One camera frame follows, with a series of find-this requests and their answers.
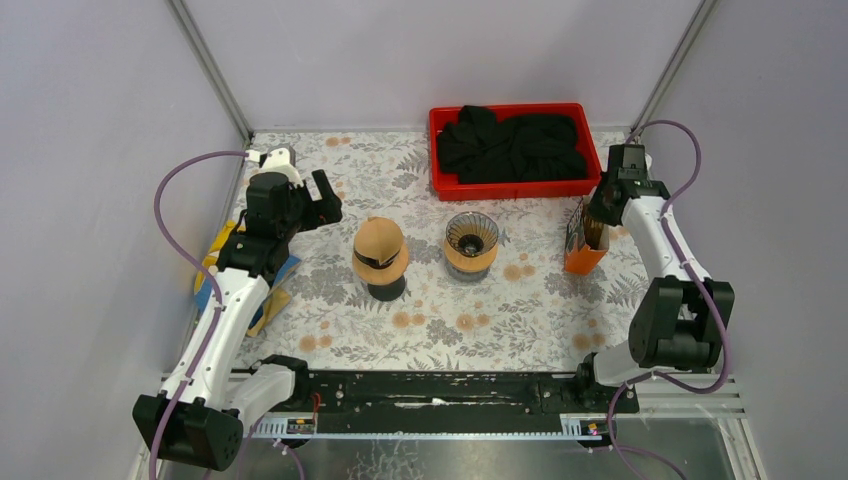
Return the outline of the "brown paper coffee filter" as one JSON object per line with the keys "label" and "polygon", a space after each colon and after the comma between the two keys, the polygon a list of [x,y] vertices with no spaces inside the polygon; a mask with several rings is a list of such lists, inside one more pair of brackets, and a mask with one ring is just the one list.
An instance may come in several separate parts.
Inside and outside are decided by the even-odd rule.
{"label": "brown paper coffee filter", "polygon": [[353,250],[379,260],[388,259],[404,244],[400,227],[385,217],[369,217],[354,237]]}

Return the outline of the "dark glass carafe red rim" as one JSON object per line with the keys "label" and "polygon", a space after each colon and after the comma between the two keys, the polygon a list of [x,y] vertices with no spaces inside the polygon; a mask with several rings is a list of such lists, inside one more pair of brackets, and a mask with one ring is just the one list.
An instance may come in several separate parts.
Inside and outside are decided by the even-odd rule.
{"label": "dark glass carafe red rim", "polygon": [[400,298],[406,289],[406,280],[403,276],[386,285],[368,284],[368,293],[376,300],[390,302]]}

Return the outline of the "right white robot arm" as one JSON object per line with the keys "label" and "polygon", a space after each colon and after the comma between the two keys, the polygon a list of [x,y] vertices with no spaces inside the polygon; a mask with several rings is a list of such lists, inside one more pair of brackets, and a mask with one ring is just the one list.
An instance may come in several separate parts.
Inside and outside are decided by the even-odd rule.
{"label": "right white robot arm", "polygon": [[588,355],[579,365],[573,396],[583,410],[601,410],[613,398],[612,386],[661,377],[706,394],[718,390],[730,374],[728,323],[735,292],[695,258],[672,201],[665,184],[650,178],[643,146],[610,147],[588,213],[630,233],[651,283],[626,341]]}

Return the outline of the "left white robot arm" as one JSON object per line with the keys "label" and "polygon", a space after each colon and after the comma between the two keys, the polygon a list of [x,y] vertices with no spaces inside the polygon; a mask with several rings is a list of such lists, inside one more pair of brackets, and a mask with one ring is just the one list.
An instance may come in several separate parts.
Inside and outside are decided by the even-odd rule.
{"label": "left white robot arm", "polygon": [[154,396],[140,395],[132,418],[159,460],[224,471],[235,461],[245,427],[280,404],[296,411],[309,401],[301,362],[262,366],[233,393],[227,391],[236,353],[289,258],[295,234],[342,219],[342,202],[322,170],[312,178],[320,193],[281,172],[254,175],[247,206],[221,247],[211,294],[177,367]]}

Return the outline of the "yellow blue cartoon book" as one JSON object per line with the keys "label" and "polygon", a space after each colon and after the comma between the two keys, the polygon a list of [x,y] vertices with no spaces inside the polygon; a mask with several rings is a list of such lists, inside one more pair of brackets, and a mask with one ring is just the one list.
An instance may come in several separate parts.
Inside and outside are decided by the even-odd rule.
{"label": "yellow blue cartoon book", "polygon": [[[219,253],[223,248],[225,241],[228,239],[229,234],[235,227],[235,221],[227,221],[211,244],[205,258],[202,260],[201,264],[206,267],[210,273],[215,274],[217,272],[215,264],[218,260]],[[290,255],[283,266],[278,270],[268,296],[264,303],[256,311],[246,331],[246,335],[248,337],[256,338],[291,302],[292,295],[284,289],[283,284],[298,269],[300,264],[301,259],[299,257]],[[212,287],[208,284],[206,276],[202,273],[198,273],[195,277],[193,293],[196,307],[198,308],[199,313],[202,314],[212,295]]]}

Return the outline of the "floral table mat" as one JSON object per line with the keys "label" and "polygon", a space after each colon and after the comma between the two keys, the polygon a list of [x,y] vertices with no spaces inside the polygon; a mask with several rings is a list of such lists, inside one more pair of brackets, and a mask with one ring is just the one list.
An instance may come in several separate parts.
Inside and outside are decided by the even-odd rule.
{"label": "floral table mat", "polygon": [[[315,369],[571,371],[624,341],[649,285],[631,235],[610,234],[588,275],[564,270],[573,198],[443,202],[431,185],[423,132],[259,133],[252,148],[294,150],[297,168],[322,169],[343,203],[341,222],[298,234],[300,265],[284,282],[290,303],[245,338],[235,366],[272,354]],[[446,270],[444,230],[479,211],[499,227],[497,257],[481,281]],[[394,221],[410,251],[403,295],[380,302],[353,272],[353,238],[369,217]]]}

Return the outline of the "red plastic bin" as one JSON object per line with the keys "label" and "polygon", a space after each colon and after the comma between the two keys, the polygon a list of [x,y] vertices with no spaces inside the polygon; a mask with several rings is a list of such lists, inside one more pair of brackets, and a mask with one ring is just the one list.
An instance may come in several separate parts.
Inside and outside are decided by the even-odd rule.
{"label": "red plastic bin", "polygon": [[580,196],[601,176],[578,103],[437,107],[429,136],[442,201]]}

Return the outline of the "black cloth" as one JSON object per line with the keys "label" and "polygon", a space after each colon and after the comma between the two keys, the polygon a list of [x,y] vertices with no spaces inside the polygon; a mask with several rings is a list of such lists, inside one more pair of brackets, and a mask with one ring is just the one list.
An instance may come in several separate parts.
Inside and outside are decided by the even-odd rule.
{"label": "black cloth", "polygon": [[465,106],[437,135],[436,151],[440,169],[460,184],[567,181],[588,176],[577,143],[577,125],[567,115],[499,120],[489,108]]}

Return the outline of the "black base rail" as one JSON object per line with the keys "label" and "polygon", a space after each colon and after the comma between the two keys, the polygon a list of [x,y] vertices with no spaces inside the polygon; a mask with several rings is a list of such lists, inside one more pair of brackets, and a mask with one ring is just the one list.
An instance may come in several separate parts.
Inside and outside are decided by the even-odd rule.
{"label": "black base rail", "polygon": [[318,370],[272,407],[317,423],[320,434],[541,436],[565,419],[635,414],[634,393],[584,373]]}

